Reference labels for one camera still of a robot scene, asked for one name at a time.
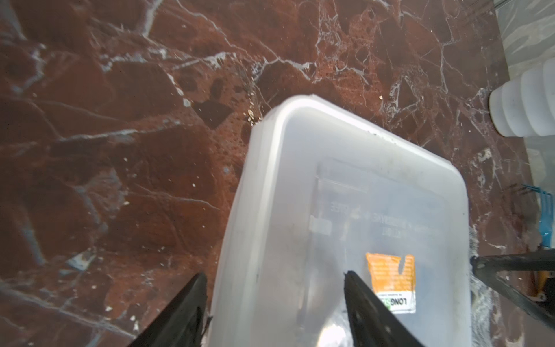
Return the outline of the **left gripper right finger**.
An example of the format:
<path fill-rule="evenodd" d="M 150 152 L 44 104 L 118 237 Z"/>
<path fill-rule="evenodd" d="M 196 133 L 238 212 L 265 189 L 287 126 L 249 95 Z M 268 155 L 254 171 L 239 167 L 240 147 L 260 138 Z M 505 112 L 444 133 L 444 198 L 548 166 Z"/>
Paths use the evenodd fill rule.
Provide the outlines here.
<path fill-rule="evenodd" d="M 345 275 L 344 295 L 354 346 L 423 347 L 352 270 Z"/>

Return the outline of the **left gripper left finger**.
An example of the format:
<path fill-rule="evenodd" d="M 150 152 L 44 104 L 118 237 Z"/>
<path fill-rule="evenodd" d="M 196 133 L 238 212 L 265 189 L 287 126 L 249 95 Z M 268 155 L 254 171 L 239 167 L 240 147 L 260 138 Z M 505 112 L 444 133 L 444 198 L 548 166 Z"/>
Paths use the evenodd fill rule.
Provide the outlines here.
<path fill-rule="evenodd" d="M 207 277 L 198 273 L 129 346 L 200 346 L 207 300 Z"/>

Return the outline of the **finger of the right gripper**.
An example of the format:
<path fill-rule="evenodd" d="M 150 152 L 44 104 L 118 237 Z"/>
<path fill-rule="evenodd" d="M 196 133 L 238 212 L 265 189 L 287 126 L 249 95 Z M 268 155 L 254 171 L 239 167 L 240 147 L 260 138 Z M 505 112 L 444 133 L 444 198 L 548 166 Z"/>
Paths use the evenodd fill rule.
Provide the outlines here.
<path fill-rule="evenodd" d="M 504 296 L 527 315 L 554 329 L 554 250 L 525 254 L 475 256 L 470 260 L 474 276 Z M 501 273 L 530 273 L 535 276 L 536 295 L 519 291 Z"/>

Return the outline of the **grey striped cloth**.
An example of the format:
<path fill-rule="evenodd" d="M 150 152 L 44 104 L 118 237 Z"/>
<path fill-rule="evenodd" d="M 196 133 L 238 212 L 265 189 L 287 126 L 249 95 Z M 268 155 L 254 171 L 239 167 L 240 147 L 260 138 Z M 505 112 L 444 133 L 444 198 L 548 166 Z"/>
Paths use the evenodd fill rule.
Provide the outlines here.
<path fill-rule="evenodd" d="M 472 266 L 470 266 L 470 285 L 472 346 L 492 346 L 491 313 L 493 301 L 491 289 L 474 276 Z"/>

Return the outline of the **translucent plastic lunch box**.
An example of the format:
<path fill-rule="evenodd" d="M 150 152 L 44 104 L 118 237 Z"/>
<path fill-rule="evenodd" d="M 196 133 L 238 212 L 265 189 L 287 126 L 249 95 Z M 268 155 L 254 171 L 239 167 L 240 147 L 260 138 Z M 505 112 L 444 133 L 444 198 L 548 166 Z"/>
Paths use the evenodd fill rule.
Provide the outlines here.
<path fill-rule="evenodd" d="M 381 295 L 425 346 L 470 346 L 468 193 L 448 160 L 315 95 L 251 131 L 209 346 L 349 346 L 344 278 L 370 254 L 415 283 Z"/>

